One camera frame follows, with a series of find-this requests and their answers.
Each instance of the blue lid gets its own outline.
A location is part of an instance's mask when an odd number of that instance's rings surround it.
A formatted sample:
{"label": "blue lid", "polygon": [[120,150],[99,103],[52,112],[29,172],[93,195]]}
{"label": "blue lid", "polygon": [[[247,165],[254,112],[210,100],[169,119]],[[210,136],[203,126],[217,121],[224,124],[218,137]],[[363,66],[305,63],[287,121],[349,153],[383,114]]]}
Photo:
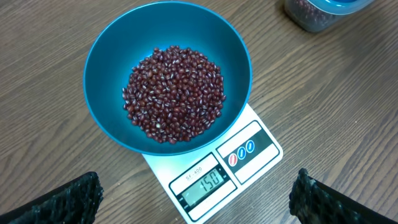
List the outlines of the blue lid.
{"label": "blue lid", "polygon": [[307,0],[315,7],[329,14],[347,15],[358,12],[373,0]]}

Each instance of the kitchen scale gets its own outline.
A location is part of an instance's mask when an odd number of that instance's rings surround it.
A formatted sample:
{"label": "kitchen scale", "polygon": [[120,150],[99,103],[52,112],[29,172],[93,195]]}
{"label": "kitchen scale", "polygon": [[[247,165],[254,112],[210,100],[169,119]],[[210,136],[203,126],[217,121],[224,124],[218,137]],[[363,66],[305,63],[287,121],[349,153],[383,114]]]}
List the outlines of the kitchen scale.
{"label": "kitchen scale", "polygon": [[143,156],[185,221],[204,223],[276,165],[283,151],[246,104],[233,126],[206,147]]}

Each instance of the adzuki bean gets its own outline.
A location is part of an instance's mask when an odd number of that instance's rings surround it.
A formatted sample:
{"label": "adzuki bean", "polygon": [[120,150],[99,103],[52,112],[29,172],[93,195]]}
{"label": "adzuki bean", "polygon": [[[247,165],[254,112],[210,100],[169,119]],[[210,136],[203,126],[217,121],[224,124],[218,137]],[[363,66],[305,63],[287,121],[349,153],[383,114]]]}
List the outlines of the adzuki bean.
{"label": "adzuki bean", "polygon": [[122,88],[127,118],[148,138],[163,143],[190,141],[221,116],[224,95],[221,69],[190,48],[158,47],[132,68]]}

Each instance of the wooden table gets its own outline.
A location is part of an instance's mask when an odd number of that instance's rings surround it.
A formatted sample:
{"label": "wooden table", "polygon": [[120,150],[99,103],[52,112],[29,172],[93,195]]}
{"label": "wooden table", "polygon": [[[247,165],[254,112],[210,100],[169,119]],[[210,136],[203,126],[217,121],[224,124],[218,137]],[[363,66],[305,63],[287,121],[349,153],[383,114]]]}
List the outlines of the wooden table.
{"label": "wooden table", "polygon": [[[83,97],[94,39],[146,2],[0,2],[0,213],[93,170],[105,189],[97,223],[183,223],[142,156],[110,140]],[[290,21],[279,0],[195,2],[244,37],[249,103],[284,148],[209,223],[298,223],[288,194],[301,167],[398,220],[398,2],[377,1],[317,35]]]}

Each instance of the blue bowl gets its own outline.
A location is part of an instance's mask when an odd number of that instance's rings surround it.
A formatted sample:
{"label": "blue bowl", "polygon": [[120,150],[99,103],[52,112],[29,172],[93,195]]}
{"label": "blue bowl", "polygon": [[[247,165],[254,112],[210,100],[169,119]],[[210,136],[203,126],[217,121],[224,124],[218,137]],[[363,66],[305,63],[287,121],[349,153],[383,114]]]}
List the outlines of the blue bowl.
{"label": "blue bowl", "polygon": [[[123,110],[122,87],[131,68],[154,47],[190,47],[221,67],[227,99],[222,116],[190,142],[159,144],[133,126]],[[136,152],[170,156],[194,151],[222,136],[245,107],[252,83],[249,52],[233,26],[215,12],[187,2],[157,2],[135,8],[98,36],[83,75],[85,99],[98,126],[120,145]]]}

